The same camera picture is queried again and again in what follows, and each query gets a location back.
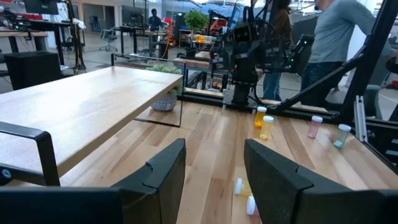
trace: gray shirt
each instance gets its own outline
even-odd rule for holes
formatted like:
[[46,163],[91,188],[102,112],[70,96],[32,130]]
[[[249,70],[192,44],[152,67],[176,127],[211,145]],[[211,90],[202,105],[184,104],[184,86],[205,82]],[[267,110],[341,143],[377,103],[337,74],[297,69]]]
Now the gray shirt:
[[[360,2],[334,0],[318,18],[308,62],[345,62],[355,25],[368,35],[372,32],[375,21],[376,18]],[[386,43],[381,55],[387,57],[390,54],[391,46]]]

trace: white planter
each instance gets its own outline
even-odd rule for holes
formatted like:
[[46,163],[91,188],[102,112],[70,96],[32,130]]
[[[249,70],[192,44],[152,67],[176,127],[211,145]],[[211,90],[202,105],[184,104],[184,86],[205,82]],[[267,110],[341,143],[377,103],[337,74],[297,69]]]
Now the white planter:
[[170,111],[174,109],[177,104],[177,95],[176,94],[167,94],[163,96],[161,99],[157,100],[150,107],[156,111]]

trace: pill bottle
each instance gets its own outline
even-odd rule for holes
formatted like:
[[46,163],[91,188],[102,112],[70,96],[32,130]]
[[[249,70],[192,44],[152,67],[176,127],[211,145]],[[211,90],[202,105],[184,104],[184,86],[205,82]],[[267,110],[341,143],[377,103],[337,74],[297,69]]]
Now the pill bottle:
[[257,209],[256,202],[254,201],[253,195],[250,195],[248,197],[248,202],[246,204],[246,213],[248,215],[252,215],[254,217],[260,216],[259,210]]
[[319,126],[322,124],[322,117],[312,116],[310,128],[308,129],[307,137],[315,139],[318,133]]
[[235,183],[235,194],[246,196],[246,197],[250,196],[252,193],[251,193],[249,182],[246,180],[243,180],[241,178],[237,178],[236,183]]
[[351,131],[351,127],[346,124],[339,124],[335,141],[333,145],[337,149],[342,149],[344,147],[344,143],[347,139],[348,133]]
[[267,108],[264,106],[257,107],[256,118],[254,119],[254,127],[261,128],[262,126],[262,119],[266,115]]
[[262,119],[262,127],[260,132],[260,138],[267,140],[271,131],[274,118],[271,116],[264,116]]

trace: dark hair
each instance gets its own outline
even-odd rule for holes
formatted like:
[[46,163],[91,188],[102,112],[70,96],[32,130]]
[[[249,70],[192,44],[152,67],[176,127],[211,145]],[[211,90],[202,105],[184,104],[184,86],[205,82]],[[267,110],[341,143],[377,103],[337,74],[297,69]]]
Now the dark hair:
[[286,9],[292,3],[292,0],[278,0],[278,10]]

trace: person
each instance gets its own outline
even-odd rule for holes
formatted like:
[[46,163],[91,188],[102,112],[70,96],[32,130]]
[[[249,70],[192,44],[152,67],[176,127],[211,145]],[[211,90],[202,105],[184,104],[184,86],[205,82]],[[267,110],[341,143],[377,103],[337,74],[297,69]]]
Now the person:
[[[277,14],[274,18],[273,26],[275,31],[272,33],[273,39],[279,39],[282,37],[287,43],[292,41],[292,26],[290,24],[289,5],[291,0],[279,0],[277,7]],[[268,9],[270,10],[272,7],[272,3],[269,4]],[[273,67],[279,67],[279,63],[277,60],[272,63]],[[264,77],[263,82],[263,98],[267,100],[277,100],[282,101],[279,95],[279,82],[282,74],[278,73],[268,73]]]
[[[302,75],[301,91],[335,71],[346,61],[355,25],[369,35],[376,21],[373,14],[357,0],[315,0],[315,9],[321,10],[322,14],[315,28],[311,56]],[[381,55],[393,58],[398,53],[386,43]],[[325,98],[332,88],[338,86],[342,77],[343,75],[334,76],[330,82],[318,88],[316,94],[306,96],[301,103],[325,107]]]
[[[157,11],[156,9],[152,9],[150,11],[152,13],[152,16],[149,18],[148,23],[150,25],[150,31],[157,31],[159,30],[159,27],[163,27],[162,20],[157,17]],[[157,35],[152,36],[152,41],[157,42]]]

